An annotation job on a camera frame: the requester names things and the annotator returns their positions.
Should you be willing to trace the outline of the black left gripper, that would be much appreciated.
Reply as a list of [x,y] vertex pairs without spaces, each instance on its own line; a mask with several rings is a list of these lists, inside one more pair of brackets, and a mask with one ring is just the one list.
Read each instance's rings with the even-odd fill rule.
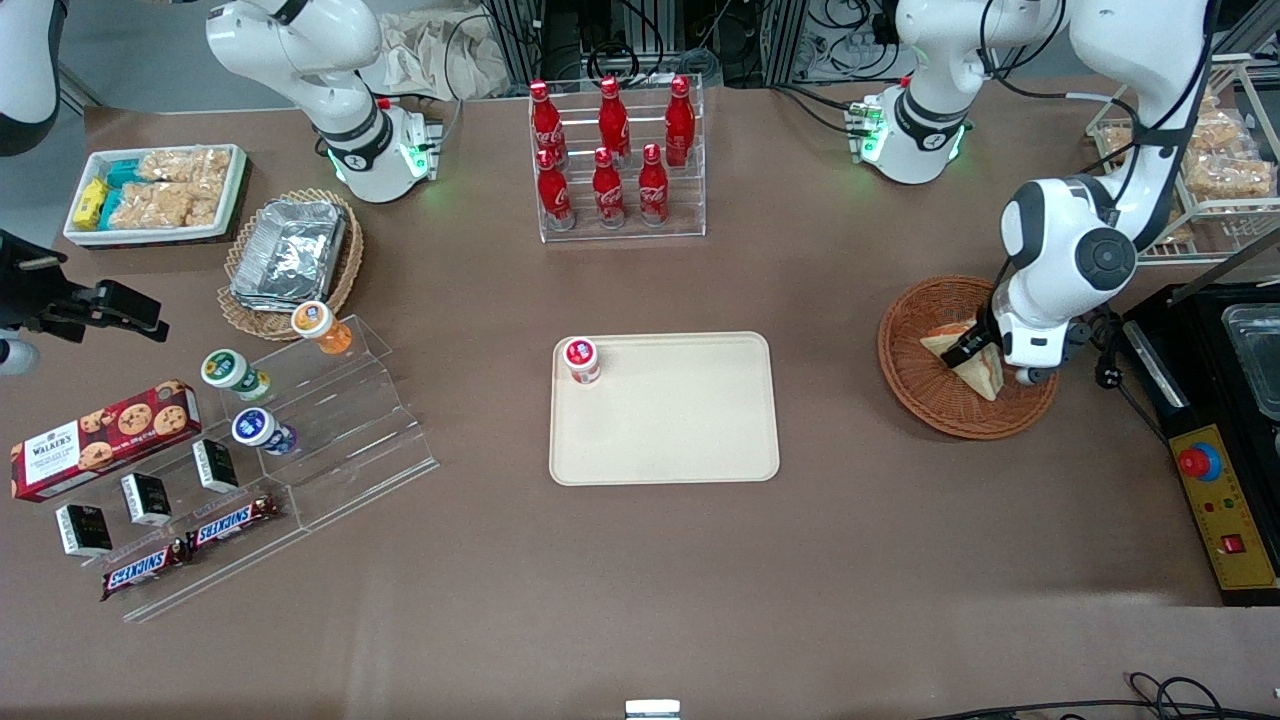
[[1000,299],[1000,292],[992,292],[977,314],[970,331],[961,333],[955,343],[942,352],[941,360],[948,369],[960,368],[989,345],[1004,347],[1004,332],[997,318]]

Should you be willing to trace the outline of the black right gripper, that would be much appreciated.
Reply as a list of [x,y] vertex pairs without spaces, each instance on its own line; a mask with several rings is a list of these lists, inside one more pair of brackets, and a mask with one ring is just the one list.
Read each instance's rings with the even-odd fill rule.
[[86,327],[134,332],[156,343],[168,340],[161,304],[120,282],[99,282],[95,290],[67,279],[67,256],[1,232],[1,324],[52,334],[72,343]]

